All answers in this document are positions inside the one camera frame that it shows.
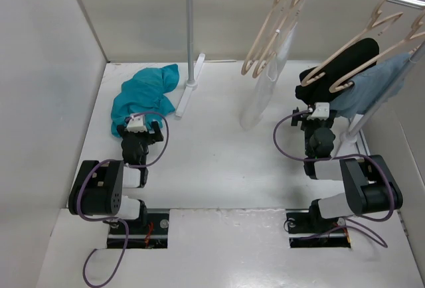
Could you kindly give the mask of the hanger holding white shirt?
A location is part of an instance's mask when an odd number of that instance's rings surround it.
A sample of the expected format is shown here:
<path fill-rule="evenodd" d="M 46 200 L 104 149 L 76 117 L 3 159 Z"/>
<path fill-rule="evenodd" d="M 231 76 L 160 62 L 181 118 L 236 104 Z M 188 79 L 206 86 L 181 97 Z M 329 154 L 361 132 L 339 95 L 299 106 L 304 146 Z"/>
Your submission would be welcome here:
<path fill-rule="evenodd" d="M 301 14 L 305 1 L 306 0 L 290 0 L 290 2 L 288 3 L 286 16 L 284 17 L 285 19 L 281 21 L 281 25 L 278 29 L 276 29 L 276 41 L 272 45 L 272 50 L 270 52 L 271 55 L 269 56 L 270 61 L 276 55 L 275 49 L 277 49 L 281 45 L 281 43 L 286 39 L 289 31 L 292 29 L 295 23 L 298 23 L 299 16 Z M 262 65 L 262 67 L 265 69 L 268 63 Z"/>

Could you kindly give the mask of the teal t shirt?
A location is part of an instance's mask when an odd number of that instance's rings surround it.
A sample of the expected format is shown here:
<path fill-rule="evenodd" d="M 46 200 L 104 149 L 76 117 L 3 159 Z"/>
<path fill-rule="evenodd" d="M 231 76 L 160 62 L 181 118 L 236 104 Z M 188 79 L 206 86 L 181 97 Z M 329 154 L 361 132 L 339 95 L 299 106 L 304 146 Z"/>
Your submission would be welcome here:
<path fill-rule="evenodd" d="M 172 92 L 180 79 L 176 64 L 162 68 L 144 68 L 123 82 L 121 92 L 114 98 L 111 110 L 111 132 L 119 137 L 117 126 L 125 125 L 126 118 L 133 113 L 145 112 L 147 128 L 152 121 L 163 127 L 162 116 L 175 111 L 175 107 L 165 95 Z"/>

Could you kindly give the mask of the white hanging shirt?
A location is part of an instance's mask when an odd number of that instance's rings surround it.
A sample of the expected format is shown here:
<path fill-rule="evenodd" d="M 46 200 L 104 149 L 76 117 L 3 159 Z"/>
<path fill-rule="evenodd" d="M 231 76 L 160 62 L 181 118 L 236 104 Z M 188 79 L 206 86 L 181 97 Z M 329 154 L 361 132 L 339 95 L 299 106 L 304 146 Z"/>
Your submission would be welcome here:
<path fill-rule="evenodd" d="M 276 55 L 259 75 L 252 94 L 246 99 L 240 114 L 240 126 L 243 129 L 252 129 L 261 121 L 262 114 L 272 99 L 278 78 L 288 61 L 297 25 L 295 23 L 286 39 L 275 49 Z"/>

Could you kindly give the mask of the hanger holding blue shirt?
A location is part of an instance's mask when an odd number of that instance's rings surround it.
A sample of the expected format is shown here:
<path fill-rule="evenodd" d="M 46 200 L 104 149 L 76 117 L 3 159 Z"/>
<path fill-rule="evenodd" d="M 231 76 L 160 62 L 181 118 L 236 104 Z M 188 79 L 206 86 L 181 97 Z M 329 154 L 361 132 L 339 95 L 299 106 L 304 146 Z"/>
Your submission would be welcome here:
<path fill-rule="evenodd" d="M 336 93 L 340 92 L 341 90 L 344 90 L 352 85 L 351 78 L 355 76 L 356 74 L 360 73 L 362 70 L 364 70 L 366 67 L 371 66 L 375 62 L 381 61 L 383 58 L 386 58 L 390 53 L 394 52 L 396 49 L 405 47 L 408 43 L 418 40 L 421 38 L 424 38 L 424 31 L 419 32 L 420 28 L 424 25 L 424 10 L 420 12 L 420 14 L 415 18 L 415 20 L 412 22 L 410 30 L 408 34 L 399 42 L 392 45 L 391 47 L 387 48 L 380 54 L 374 56 L 372 59 L 366 61 L 356 69 L 350 71 L 346 75 L 342 76 L 340 79 L 335 81 L 330 87 L 329 92 L 330 93 Z"/>

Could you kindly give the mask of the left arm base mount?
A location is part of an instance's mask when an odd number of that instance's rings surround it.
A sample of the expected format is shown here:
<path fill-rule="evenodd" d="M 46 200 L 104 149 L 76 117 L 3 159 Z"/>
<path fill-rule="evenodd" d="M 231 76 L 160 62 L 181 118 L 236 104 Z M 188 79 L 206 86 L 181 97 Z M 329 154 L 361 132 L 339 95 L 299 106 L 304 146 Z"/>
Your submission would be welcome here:
<path fill-rule="evenodd" d="M 129 220 L 129 236 L 127 249 L 166 249 L 168 246 L 169 231 L 168 209 L 148 209 L 143 220 Z M 126 232 L 122 223 L 110 226 L 106 247 L 108 249 L 122 249 Z"/>

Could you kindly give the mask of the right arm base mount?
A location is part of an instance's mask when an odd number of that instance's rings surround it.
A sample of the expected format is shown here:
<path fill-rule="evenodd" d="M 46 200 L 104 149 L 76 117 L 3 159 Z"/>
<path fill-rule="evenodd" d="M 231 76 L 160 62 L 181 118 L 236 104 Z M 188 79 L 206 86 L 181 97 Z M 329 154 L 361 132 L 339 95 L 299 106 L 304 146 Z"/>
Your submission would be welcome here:
<path fill-rule="evenodd" d="M 351 248 L 348 232 L 337 218 L 313 217 L 307 210 L 287 210 L 284 230 L 290 248 Z"/>

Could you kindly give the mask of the hanger holding black shirt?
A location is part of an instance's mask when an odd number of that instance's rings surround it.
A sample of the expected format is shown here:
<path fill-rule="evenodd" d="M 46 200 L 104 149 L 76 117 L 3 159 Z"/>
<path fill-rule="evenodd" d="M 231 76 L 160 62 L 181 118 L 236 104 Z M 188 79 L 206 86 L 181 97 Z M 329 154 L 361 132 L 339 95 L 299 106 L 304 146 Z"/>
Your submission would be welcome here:
<path fill-rule="evenodd" d="M 306 87 L 310 85 L 311 83 L 315 82 L 316 80 L 322 78 L 325 75 L 325 72 L 322 72 L 322 70 L 335 58 L 337 58 L 342 52 L 344 52 L 347 48 L 349 48 L 351 45 L 355 44 L 356 42 L 360 41 L 368 32 L 372 31 L 373 29 L 385 24 L 389 23 L 387 27 L 385 27 L 380 34 L 383 34 L 392 24 L 394 24 L 395 21 L 397 21 L 402 15 L 403 12 L 395 13 L 392 15 L 389 15 L 385 18 L 379 19 L 383 11 L 381 10 L 381 7 L 384 5 L 384 3 L 387 0 L 379 0 L 378 4 L 373 9 L 373 12 L 371 13 L 370 19 L 368 23 L 366 24 L 365 28 L 356 36 L 354 36 L 351 40 L 349 40 L 346 44 L 344 44 L 340 49 L 338 49 L 336 52 L 334 52 L 328 59 L 324 60 L 319 66 L 317 66 L 315 69 L 313 69 L 302 81 L 301 85 L 303 87 Z"/>

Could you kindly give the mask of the light blue hanging shirt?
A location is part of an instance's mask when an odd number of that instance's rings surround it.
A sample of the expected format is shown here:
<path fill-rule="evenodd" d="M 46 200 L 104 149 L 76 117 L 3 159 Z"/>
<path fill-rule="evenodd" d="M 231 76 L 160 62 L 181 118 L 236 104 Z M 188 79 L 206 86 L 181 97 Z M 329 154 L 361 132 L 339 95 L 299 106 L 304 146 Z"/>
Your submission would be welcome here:
<path fill-rule="evenodd" d="M 408 52 L 397 54 L 355 75 L 352 78 L 353 85 L 330 102 L 330 109 L 337 112 L 337 117 L 347 119 L 357 114 L 365 115 L 396 80 L 401 68 L 411 56 Z"/>

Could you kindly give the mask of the left rack pole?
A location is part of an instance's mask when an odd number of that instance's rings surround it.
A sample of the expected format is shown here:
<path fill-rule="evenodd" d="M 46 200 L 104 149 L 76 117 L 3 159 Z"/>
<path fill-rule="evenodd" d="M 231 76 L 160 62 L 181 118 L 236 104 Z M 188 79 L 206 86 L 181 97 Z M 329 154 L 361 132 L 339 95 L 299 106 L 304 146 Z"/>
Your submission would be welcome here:
<path fill-rule="evenodd" d="M 194 37 L 193 37 L 193 0 L 186 0 L 186 26 L 187 26 L 187 66 L 188 66 L 188 77 L 189 68 L 194 63 Z"/>

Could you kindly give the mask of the white rack base foot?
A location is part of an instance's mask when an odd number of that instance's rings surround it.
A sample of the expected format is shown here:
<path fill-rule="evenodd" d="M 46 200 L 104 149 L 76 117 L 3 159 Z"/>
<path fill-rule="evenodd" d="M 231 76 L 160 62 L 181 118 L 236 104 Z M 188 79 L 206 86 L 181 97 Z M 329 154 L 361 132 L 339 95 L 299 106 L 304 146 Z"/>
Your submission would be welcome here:
<path fill-rule="evenodd" d="M 197 57 L 196 62 L 192 63 L 191 67 L 189 68 L 189 75 L 187 83 L 185 84 L 185 89 L 183 92 L 183 95 L 181 96 L 179 105 L 177 106 L 177 109 L 175 111 L 175 115 L 177 117 L 182 118 L 187 106 L 189 105 L 189 100 L 191 98 L 191 94 L 198 86 L 198 78 L 201 73 L 203 64 L 205 62 L 205 54 L 200 53 Z"/>

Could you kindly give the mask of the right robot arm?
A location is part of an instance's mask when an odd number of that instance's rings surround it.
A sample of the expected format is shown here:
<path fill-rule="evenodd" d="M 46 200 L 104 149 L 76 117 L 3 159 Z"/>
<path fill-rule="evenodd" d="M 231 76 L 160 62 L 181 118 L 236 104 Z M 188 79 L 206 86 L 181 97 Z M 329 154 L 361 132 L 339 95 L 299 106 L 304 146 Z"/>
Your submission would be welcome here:
<path fill-rule="evenodd" d="M 292 126 L 301 125 L 305 137 L 303 163 L 306 175 L 317 180 L 319 159 L 331 156 L 335 135 L 331 128 L 336 116 L 331 111 L 327 119 L 312 118 L 293 110 Z M 340 159 L 344 192 L 332 197 L 313 200 L 307 213 L 290 213 L 288 216 L 308 232 L 324 232 L 345 216 L 362 216 L 375 212 L 398 210 L 404 199 L 392 173 L 380 155 L 365 158 Z"/>

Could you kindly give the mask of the beige wooden hanger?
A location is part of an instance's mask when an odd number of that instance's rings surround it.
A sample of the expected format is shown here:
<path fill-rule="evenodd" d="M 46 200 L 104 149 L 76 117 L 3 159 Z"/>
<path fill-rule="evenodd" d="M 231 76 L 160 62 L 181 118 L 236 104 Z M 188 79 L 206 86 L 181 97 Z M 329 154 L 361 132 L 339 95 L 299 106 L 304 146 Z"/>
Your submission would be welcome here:
<path fill-rule="evenodd" d="M 276 41 L 276 29 L 281 25 L 286 16 L 288 3 L 290 0 L 273 0 L 271 9 L 269 10 L 266 18 L 258 34 L 244 59 L 240 73 L 246 75 L 252 67 L 252 77 L 257 78 L 261 71 L 264 69 L 262 65 L 267 64 L 270 59 L 272 45 Z"/>

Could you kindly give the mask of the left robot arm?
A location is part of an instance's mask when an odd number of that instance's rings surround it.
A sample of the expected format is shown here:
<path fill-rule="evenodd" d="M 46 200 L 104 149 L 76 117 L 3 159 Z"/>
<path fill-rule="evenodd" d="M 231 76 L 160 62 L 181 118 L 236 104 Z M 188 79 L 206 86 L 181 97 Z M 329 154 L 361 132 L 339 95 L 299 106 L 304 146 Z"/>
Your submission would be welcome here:
<path fill-rule="evenodd" d="M 119 125 L 122 160 L 85 160 L 72 185 L 68 210 L 72 215 L 113 223 L 125 220 L 132 232 L 142 232 L 148 223 L 142 200 L 122 194 L 125 188 L 143 188 L 147 183 L 149 146 L 163 142 L 158 121 L 146 123 L 142 115 Z"/>

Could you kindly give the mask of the black hanging shirt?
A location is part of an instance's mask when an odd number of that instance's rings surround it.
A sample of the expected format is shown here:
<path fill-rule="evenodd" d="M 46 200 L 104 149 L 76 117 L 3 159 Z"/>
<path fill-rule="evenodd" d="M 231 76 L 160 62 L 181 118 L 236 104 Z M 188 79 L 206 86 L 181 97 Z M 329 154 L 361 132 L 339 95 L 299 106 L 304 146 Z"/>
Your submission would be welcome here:
<path fill-rule="evenodd" d="M 329 88 L 340 77 L 356 69 L 363 63 L 379 54 L 379 44 L 373 38 L 364 38 L 359 42 L 345 49 L 340 55 L 333 59 L 327 66 L 320 71 L 325 75 L 315 82 L 303 87 L 296 86 L 295 96 L 307 105 L 313 105 L 316 102 L 331 102 L 342 91 L 331 93 Z"/>

